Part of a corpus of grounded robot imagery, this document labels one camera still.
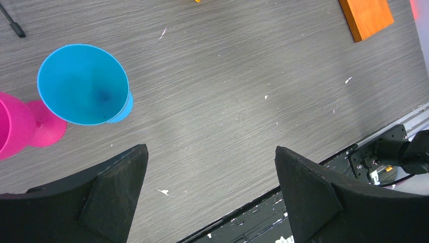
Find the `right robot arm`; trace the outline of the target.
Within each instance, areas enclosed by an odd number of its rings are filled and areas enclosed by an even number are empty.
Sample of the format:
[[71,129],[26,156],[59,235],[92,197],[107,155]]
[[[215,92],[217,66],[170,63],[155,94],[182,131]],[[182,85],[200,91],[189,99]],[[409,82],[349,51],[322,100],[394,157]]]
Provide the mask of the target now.
[[[370,139],[348,156],[356,179],[380,187],[397,185],[415,175],[428,173],[428,129],[417,132],[408,139],[404,125]],[[407,175],[392,182],[382,182],[390,177],[394,168],[402,168]]]

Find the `blue plastic wine glass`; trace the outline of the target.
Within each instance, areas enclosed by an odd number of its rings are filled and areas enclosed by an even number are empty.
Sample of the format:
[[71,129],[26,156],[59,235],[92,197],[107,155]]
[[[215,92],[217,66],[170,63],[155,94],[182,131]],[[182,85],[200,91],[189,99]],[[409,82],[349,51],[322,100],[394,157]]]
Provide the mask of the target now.
[[76,125],[120,122],[134,104],[120,62],[88,44],[68,44],[50,53],[39,67],[36,83],[46,107]]

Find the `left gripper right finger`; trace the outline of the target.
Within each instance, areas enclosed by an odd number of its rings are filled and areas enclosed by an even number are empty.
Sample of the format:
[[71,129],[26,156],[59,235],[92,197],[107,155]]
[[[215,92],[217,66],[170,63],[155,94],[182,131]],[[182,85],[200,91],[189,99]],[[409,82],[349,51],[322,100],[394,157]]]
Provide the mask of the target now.
[[428,197],[360,182],[278,146],[295,242],[428,242]]

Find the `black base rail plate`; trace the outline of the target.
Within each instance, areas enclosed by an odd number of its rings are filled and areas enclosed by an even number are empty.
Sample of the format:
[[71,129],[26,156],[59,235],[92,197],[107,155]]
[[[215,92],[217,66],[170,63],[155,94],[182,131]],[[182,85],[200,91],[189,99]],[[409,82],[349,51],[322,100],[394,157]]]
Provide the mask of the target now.
[[278,186],[179,242],[294,242],[294,237]]

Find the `pink plastic wine glass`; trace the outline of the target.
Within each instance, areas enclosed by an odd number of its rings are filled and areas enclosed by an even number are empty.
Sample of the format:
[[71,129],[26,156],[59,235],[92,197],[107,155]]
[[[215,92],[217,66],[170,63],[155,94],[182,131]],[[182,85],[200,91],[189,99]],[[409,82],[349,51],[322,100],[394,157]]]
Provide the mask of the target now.
[[66,130],[67,122],[53,114],[42,100],[24,103],[1,92],[1,160],[14,156],[26,146],[53,145]]

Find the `wooden rack base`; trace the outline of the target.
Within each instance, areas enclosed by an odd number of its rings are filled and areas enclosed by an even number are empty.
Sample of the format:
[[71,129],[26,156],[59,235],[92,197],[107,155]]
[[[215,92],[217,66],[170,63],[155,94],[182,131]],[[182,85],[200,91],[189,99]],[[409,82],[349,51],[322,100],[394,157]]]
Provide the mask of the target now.
[[363,41],[394,23],[387,0],[339,0],[354,41]]

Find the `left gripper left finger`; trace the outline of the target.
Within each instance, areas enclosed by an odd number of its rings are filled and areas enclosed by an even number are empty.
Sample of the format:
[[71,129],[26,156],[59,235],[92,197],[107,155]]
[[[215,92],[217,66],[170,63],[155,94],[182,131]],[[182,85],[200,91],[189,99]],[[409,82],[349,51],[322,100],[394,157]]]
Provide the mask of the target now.
[[138,144],[100,164],[1,195],[1,242],[126,242],[148,149]]

